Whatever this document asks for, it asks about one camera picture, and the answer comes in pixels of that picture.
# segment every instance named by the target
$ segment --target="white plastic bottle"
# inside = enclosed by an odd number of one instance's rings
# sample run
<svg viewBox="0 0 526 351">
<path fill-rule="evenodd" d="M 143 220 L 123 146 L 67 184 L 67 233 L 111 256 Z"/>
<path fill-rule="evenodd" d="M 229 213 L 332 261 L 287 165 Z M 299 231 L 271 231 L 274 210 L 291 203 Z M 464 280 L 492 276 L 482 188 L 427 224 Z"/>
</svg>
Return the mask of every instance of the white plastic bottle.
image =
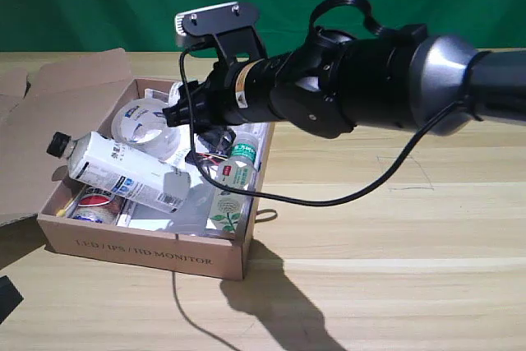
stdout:
<svg viewBox="0 0 526 351">
<path fill-rule="evenodd" d="M 256 136 L 249 132 L 239 132 L 231 155 L 219 166 L 216 181 L 247 190 L 256 174 L 254 163 L 258 145 Z M 242 215 L 246 214 L 248 203 L 249 199 L 244 195 L 215 188 L 206 231 L 211 234 L 215 234 L 215 231 L 233 233 Z"/>
<path fill-rule="evenodd" d="M 97 132 L 78 140 L 56 132 L 47 152 L 67 159 L 71 178 L 165 213 L 190 190 L 190 174 Z"/>
</svg>

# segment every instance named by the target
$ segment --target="robotic arm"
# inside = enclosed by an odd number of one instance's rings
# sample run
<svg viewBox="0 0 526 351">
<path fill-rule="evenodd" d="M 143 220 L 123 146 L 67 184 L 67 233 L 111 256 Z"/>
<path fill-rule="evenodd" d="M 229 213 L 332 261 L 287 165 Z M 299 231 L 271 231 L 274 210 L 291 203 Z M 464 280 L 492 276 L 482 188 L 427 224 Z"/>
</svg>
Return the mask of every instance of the robotic arm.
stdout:
<svg viewBox="0 0 526 351">
<path fill-rule="evenodd" d="M 375 39 L 316 26 L 334 7 L 356 7 Z M 256 33 L 258 11 L 231 2 L 177 14 L 181 100 L 164 109 L 170 127 L 193 132 L 219 125 L 287 120 L 325 138 L 365 125 L 416 131 L 391 167 L 362 190 L 332 201 L 303 201 L 210 183 L 231 193 L 304 206 L 335 206 L 378 188 L 427 133 L 447 136 L 469 120 L 526 122 L 526 52 L 479 52 L 462 39 L 430 36 L 424 24 L 389 29 L 367 0 L 325 0 L 312 12 L 299 48 L 269 58 Z M 184 56 L 215 48 L 218 62 L 202 83 L 187 83 Z"/>
</svg>

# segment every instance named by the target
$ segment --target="can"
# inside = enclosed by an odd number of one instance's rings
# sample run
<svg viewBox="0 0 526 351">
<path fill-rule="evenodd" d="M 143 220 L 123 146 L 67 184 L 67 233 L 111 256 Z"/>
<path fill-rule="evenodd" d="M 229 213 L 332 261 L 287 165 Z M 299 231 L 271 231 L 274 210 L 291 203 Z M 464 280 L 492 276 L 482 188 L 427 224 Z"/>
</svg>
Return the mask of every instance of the can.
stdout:
<svg viewBox="0 0 526 351">
<path fill-rule="evenodd" d="M 100 188 L 87 187 L 72 213 L 73 219 L 115 224 L 126 199 Z"/>
</svg>

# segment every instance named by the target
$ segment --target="cardboard box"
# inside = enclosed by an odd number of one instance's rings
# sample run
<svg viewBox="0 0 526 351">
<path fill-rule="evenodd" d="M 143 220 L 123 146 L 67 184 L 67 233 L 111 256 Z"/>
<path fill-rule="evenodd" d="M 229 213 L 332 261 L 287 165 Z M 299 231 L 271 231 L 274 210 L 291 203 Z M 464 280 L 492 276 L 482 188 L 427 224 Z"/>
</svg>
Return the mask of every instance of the cardboard box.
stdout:
<svg viewBox="0 0 526 351">
<path fill-rule="evenodd" d="M 243 278 L 257 199 L 234 240 L 54 216 L 82 184 L 67 176 L 65 161 L 46 154 L 53 134 L 60 131 L 77 138 L 99 131 L 111 136 L 113 115 L 127 101 L 142 97 L 146 88 L 167 92 L 173 81 L 133 77 L 122 49 L 45 65 L 22 99 L 25 80 L 22 70 L 0 78 L 0 223 L 37 215 L 48 246 L 56 253 L 223 279 Z M 271 133 L 272 128 L 261 156 L 257 189 L 263 182 Z"/>
</svg>

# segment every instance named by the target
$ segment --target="black cable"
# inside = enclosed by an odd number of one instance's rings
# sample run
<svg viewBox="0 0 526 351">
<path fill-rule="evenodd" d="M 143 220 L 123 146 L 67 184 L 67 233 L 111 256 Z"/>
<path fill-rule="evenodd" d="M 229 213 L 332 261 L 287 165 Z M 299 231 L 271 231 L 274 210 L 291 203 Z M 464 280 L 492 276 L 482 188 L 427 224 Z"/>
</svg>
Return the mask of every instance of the black cable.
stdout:
<svg viewBox="0 0 526 351">
<path fill-rule="evenodd" d="M 377 180 L 370 183 L 360 191 L 354 192 L 350 195 L 343 196 L 337 199 L 332 199 L 329 201 L 305 201 L 303 199 L 296 199 L 293 197 L 288 196 L 281 196 L 281 195 L 275 195 L 272 193 L 264 193 L 264 192 L 254 192 L 254 191 L 244 191 L 242 189 L 232 188 L 228 187 L 226 185 L 221 184 L 220 182 L 215 181 L 200 165 L 199 160 L 197 160 L 197 153 L 196 153 L 196 142 L 194 140 L 194 113 L 193 113 L 193 103 L 191 101 L 190 96 L 190 89 L 188 88 L 188 82 L 187 82 L 187 75 L 184 70 L 184 58 L 191 52 L 195 51 L 197 49 L 200 49 L 200 47 L 197 46 L 191 46 L 189 48 L 186 48 L 181 53 L 181 57 L 179 58 L 179 71 L 181 72 L 181 80 L 182 85 L 185 89 L 185 93 L 188 98 L 188 115 L 190 116 L 190 153 L 194 160 L 194 163 L 196 164 L 197 170 L 199 170 L 199 173 L 201 173 L 201 176 L 212 184 L 214 187 L 217 187 L 219 189 L 222 189 L 227 192 L 231 193 L 237 193 L 238 195 L 244 195 L 244 196 L 252 196 L 252 197 L 260 197 L 264 199 L 271 199 L 274 201 L 283 201 L 285 203 L 291 203 L 294 205 L 300 205 L 300 206 L 310 206 L 310 207 L 329 207 L 329 206 L 337 206 L 342 205 L 344 203 L 349 203 L 350 201 L 355 201 L 359 199 L 360 197 L 365 196 L 366 194 L 373 192 L 375 189 L 377 189 L 379 186 L 381 186 L 383 183 L 385 183 L 395 172 L 399 169 L 400 165 L 405 161 L 405 159 L 408 157 L 408 155 L 411 153 L 411 150 L 415 147 L 415 145 L 428 133 L 437 123 L 439 123 L 442 119 L 447 117 L 449 114 L 453 113 L 459 106 L 460 103 L 454 102 L 450 105 L 443 108 L 437 115 L 435 115 L 433 118 L 431 118 L 423 127 L 421 127 L 409 140 L 408 144 L 402 149 L 402 152 L 400 152 L 398 158 L 393 162 L 393 164 L 383 173 Z"/>
<path fill-rule="evenodd" d="M 309 32 L 311 34 L 314 33 L 314 22 L 316 22 L 318 18 L 323 16 L 329 10 L 342 6 L 357 8 L 363 14 L 363 26 L 373 35 L 394 36 L 397 34 L 397 30 L 387 28 L 374 19 L 372 16 L 372 6 L 368 0 L 324 0 L 312 11 L 311 18 L 309 19 Z"/>
</svg>

